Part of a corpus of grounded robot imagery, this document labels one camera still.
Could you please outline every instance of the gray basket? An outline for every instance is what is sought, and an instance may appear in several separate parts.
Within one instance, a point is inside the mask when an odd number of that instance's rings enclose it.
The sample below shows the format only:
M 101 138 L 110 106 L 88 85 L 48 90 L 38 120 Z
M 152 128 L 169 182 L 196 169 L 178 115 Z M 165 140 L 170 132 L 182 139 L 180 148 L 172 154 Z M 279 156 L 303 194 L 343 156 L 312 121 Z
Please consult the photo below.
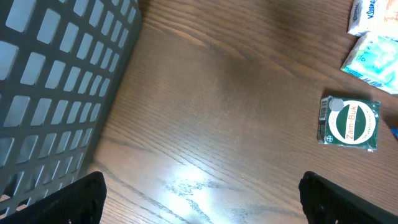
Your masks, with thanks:
M 0 2 L 0 216 L 85 173 L 141 22 L 135 0 Z

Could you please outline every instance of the green box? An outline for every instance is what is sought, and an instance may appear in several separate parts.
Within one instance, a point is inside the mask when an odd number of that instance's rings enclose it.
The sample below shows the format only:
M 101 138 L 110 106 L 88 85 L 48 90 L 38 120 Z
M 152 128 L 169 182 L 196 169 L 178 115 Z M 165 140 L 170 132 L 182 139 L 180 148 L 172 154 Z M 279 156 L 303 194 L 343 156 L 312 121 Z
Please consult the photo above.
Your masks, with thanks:
M 377 149 L 380 102 L 328 96 L 321 100 L 318 142 Z

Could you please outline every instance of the brown wood surface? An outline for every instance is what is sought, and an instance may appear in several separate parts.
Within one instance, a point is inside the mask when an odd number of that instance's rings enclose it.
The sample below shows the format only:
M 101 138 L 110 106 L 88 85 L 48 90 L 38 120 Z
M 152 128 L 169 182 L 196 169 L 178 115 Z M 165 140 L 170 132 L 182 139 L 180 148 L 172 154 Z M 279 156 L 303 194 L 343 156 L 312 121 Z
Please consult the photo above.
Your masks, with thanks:
M 306 223 L 312 170 L 398 214 L 398 99 L 340 71 L 352 0 L 143 0 L 90 171 L 102 223 Z M 317 142 L 322 95 L 381 101 L 379 147 Z

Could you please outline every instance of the gray circle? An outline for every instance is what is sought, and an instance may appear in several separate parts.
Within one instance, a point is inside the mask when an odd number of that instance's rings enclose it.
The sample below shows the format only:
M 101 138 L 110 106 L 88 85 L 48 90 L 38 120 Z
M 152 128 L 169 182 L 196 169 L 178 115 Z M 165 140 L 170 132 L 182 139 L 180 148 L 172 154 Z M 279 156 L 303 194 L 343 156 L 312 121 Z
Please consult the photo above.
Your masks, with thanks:
M 334 98 L 329 102 L 329 108 L 332 111 L 341 111 L 344 108 L 344 101 L 342 99 Z

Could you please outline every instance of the bayer logo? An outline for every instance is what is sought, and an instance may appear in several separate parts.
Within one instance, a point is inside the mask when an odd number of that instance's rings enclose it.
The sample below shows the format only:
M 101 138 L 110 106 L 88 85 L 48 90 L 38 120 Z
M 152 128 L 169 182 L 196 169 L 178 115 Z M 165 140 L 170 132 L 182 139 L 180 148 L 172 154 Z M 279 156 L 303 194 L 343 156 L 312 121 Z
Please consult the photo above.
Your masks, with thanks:
M 327 140 L 328 142 L 332 142 L 332 141 L 333 141 L 333 136 L 328 136 L 328 137 L 326 137 L 326 140 Z

